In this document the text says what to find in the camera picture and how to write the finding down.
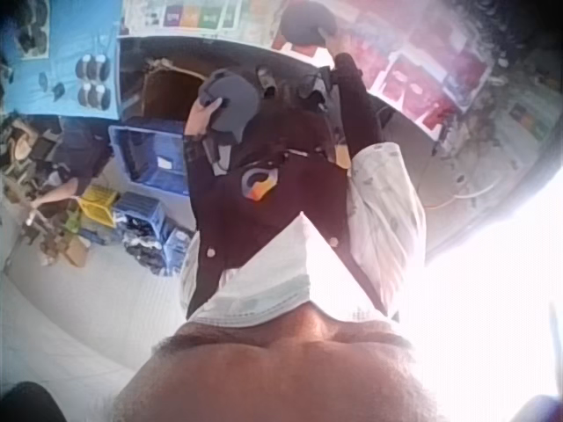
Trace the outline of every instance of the yellow basket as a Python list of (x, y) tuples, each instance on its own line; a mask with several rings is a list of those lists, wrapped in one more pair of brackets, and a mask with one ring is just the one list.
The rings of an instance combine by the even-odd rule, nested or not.
[(112, 205), (117, 198), (117, 192), (102, 186), (90, 185), (81, 198), (78, 205), (82, 212), (88, 217), (108, 227), (115, 227), (112, 215)]

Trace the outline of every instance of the blue board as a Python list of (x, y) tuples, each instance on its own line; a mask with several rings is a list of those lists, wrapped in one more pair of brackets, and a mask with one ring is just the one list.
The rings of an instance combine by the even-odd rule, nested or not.
[[(23, 114), (56, 114), (119, 119), (119, 48), (117, 36), (121, 18), (121, 0), (48, 0), (50, 7), (49, 46), (47, 59), (22, 60), (16, 42), (17, 28), (6, 25), (0, 43), (8, 64), (13, 68), (13, 82), (3, 81), (4, 110)], [(77, 78), (77, 61), (84, 55), (106, 55), (111, 63), (104, 86), (111, 91), (107, 110), (82, 106), (78, 91), (82, 81)], [(48, 90), (39, 84), (39, 74), (48, 78)], [(65, 94), (54, 102), (51, 91), (63, 83)]]

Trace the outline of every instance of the blue crate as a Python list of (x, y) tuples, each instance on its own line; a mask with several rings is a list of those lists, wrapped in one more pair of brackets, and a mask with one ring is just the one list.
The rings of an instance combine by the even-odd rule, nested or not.
[(189, 196), (182, 134), (165, 132), (165, 122), (155, 125), (163, 130), (110, 126), (115, 157), (132, 183)]
[(125, 192), (113, 204), (113, 213), (116, 221), (119, 221), (123, 215), (128, 219), (148, 223), (152, 227), (152, 236), (162, 241), (161, 233), (166, 215), (159, 200), (138, 193)]
[(172, 233), (168, 236), (163, 249), (169, 272), (180, 272), (190, 242), (191, 238), (188, 231), (179, 227), (174, 228)]

